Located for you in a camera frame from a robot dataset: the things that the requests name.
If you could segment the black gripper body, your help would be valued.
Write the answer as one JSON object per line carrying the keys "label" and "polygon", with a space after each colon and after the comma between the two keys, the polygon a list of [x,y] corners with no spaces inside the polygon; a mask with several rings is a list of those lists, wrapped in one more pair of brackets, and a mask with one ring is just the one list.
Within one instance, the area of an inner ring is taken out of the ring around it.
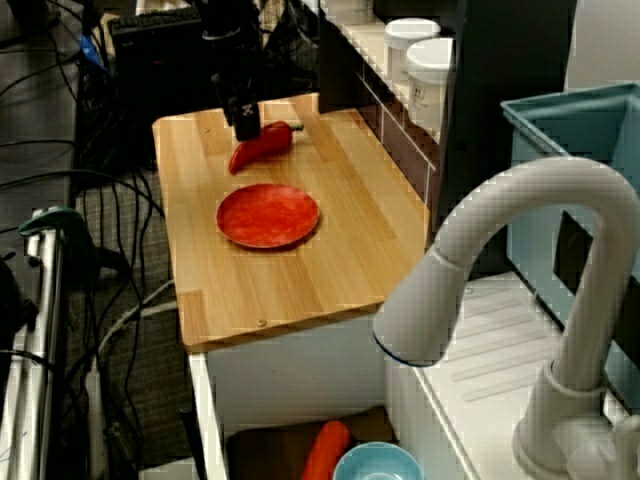
{"label": "black gripper body", "polygon": [[256,102],[254,79],[261,54],[261,36],[210,36],[209,47],[213,75],[221,74],[233,89],[232,109],[236,109],[241,100]]}

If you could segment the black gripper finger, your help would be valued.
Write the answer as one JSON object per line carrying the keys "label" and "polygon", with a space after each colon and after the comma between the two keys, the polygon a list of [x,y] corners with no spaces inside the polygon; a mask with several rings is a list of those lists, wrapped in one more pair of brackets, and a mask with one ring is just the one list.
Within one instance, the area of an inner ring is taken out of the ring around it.
{"label": "black gripper finger", "polygon": [[234,96],[233,89],[225,81],[221,74],[212,76],[212,84],[216,92],[219,104],[223,109],[224,117],[228,126],[233,125],[233,113],[231,107],[231,99]]}
{"label": "black gripper finger", "polygon": [[257,138],[261,132],[258,104],[255,101],[239,101],[233,113],[233,125],[238,141],[245,142]]}

